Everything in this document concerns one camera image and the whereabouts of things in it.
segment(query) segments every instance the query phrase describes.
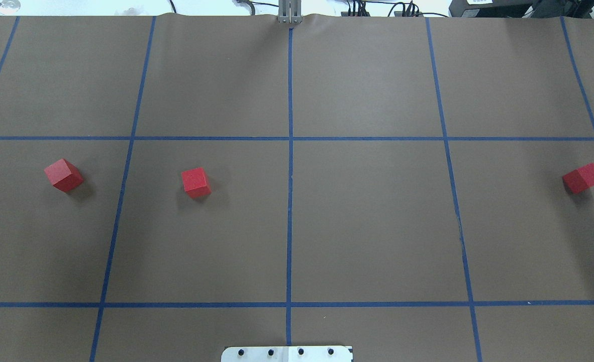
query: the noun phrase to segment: metal plate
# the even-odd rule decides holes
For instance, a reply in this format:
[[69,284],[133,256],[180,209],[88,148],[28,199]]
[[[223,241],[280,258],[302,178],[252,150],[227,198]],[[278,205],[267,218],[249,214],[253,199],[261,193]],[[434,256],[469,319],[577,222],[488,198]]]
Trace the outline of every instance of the metal plate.
[[351,346],[229,347],[221,355],[221,362],[243,362],[245,360],[352,362],[353,348]]

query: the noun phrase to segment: black cable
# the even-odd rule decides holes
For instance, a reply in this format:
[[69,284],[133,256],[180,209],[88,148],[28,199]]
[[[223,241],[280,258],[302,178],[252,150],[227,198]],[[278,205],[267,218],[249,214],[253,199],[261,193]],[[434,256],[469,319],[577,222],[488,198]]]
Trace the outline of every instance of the black cable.
[[439,16],[444,16],[445,18],[449,18],[449,16],[446,16],[445,14],[440,14],[440,13],[414,13],[411,16],[418,16],[418,15],[439,15]]
[[391,13],[393,12],[393,9],[395,9],[395,7],[396,7],[396,6],[398,6],[398,5],[402,5],[402,13],[404,13],[404,12],[405,12],[405,8],[406,8],[407,4],[405,4],[405,3],[395,3],[395,4],[393,4],[393,6],[391,7],[391,10],[389,10],[389,11],[388,11],[388,15],[386,16],[387,18],[388,18],[389,16],[391,16]]
[[358,1],[359,5],[357,5],[357,16],[368,16],[366,13],[366,4],[362,2],[362,0]]
[[388,4],[391,5],[393,3],[387,3],[387,2],[371,2],[370,0],[366,0],[365,3],[372,3],[372,4]]
[[251,16],[256,14],[255,5],[253,5],[253,2],[251,2],[250,0],[237,0],[237,3],[246,4],[247,6],[249,6]]
[[412,14],[417,12],[416,11],[416,8],[417,8],[417,5],[414,4],[414,2],[410,2],[409,3],[409,6],[407,7],[407,9],[402,12],[402,16],[407,16],[407,17],[408,16],[413,16]]
[[269,3],[258,3],[258,2],[251,2],[251,3],[257,4],[257,5],[268,5],[269,7],[275,7],[275,8],[279,7],[279,5],[269,4]]
[[578,9],[580,8],[580,4],[582,4],[582,0],[579,0],[578,5],[576,5],[576,9],[574,9],[574,11],[572,12],[572,14],[570,14],[572,17],[574,16],[574,14],[576,14],[576,12],[578,11]]

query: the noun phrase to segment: metal post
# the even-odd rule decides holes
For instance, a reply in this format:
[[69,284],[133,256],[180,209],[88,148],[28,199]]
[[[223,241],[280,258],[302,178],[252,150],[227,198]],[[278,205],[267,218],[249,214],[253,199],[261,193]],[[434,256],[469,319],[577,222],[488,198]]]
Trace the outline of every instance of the metal post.
[[280,23],[302,22],[302,0],[279,0],[278,20]]

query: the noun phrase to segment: metal bracket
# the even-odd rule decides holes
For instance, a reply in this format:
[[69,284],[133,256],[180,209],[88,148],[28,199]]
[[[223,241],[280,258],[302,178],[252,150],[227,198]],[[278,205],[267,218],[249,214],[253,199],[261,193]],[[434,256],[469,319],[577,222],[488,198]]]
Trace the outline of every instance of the metal bracket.
[[229,347],[221,362],[353,362],[351,346]]
[[279,0],[280,23],[299,24],[302,22],[302,0]]

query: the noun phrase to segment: red cube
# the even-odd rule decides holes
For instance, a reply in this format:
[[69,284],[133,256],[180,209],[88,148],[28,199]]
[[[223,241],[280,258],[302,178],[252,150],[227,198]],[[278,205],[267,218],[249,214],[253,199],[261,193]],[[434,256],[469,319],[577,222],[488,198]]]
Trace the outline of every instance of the red cube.
[[563,176],[572,193],[580,193],[594,186],[594,163],[584,165]]
[[64,158],[49,165],[45,169],[45,174],[55,188],[65,193],[78,187],[84,181],[76,166]]
[[183,188],[185,192],[192,199],[210,195],[212,193],[210,184],[208,183],[208,175],[203,170],[203,167],[183,171],[180,176],[183,179]]

